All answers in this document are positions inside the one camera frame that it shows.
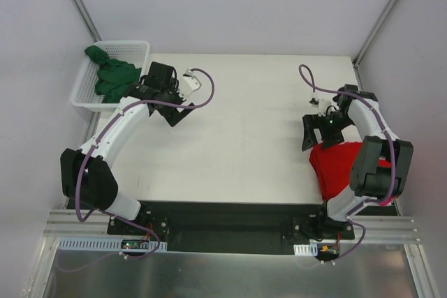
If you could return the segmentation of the red t shirt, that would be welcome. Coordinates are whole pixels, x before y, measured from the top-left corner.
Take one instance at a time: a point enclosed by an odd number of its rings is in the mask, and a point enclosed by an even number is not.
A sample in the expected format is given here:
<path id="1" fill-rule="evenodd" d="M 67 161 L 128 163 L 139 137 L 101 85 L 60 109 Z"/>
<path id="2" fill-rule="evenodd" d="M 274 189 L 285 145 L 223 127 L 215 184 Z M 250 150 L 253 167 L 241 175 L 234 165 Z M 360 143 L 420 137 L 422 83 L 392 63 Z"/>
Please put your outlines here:
<path id="1" fill-rule="evenodd" d="M 327 149 L 322 149 L 322 143 L 312 148 L 309 162 L 323 201 L 335 198 L 349 185 L 350 171 L 361 146 L 361 142 L 344 142 Z"/>

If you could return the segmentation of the pink t shirt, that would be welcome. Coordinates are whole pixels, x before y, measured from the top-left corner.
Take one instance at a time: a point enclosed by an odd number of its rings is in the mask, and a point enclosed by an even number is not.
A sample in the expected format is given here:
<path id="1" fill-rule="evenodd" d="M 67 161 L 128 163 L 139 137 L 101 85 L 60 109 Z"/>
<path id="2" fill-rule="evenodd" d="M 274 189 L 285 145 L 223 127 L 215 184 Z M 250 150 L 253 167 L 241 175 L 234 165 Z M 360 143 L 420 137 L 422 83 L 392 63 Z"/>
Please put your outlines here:
<path id="1" fill-rule="evenodd" d="M 380 202 L 379 205 L 381 207 L 388 206 L 394 199 L 395 199 L 394 197 L 388 198 L 387 200 Z"/>

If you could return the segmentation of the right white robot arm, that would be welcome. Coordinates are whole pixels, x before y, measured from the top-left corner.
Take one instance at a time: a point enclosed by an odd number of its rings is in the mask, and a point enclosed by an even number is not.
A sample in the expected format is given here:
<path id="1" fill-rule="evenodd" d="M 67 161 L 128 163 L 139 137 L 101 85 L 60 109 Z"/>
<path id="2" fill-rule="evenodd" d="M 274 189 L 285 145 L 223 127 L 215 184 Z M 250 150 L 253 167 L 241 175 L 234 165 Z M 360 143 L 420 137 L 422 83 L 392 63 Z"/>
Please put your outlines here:
<path id="1" fill-rule="evenodd" d="M 339 223 L 371 204 L 383 204 L 404 191 L 413 156 L 413 145 L 401 140 L 383 120 L 378 99 L 372 92 L 347 84 L 333 102 L 319 101 L 315 114 L 302 118 L 302 150 L 319 146 L 323 151 L 343 144 L 342 131 L 355 126 L 361 138 L 345 188 L 324 201 L 315 233 L 324 239 L 339 230 Z"/>

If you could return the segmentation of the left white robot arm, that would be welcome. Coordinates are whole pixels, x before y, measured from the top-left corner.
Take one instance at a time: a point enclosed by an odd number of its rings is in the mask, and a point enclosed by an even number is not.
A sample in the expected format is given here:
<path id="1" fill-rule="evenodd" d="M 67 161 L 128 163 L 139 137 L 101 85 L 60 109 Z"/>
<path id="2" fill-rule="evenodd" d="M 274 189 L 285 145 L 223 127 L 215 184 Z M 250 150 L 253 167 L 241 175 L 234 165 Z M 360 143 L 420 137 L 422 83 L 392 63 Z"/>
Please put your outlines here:
<path id="1" fill-rule="evenodd" d="M 132 234 L 144 232 L 148 218 L 140 213 L 141 203 L 119 191 L 111 167 L 127 140 L 154 112 L 170 126 L 183 120 L 195 106 L 184 102 L 200 87 L 192 70 L 177 75 L 172 66 L 152 62 L 148 74 L 125 88 L 107 124 L 79 149 L 62 153 L 63 194 L 88 209 L 124 218 L 124 227 Z"/>

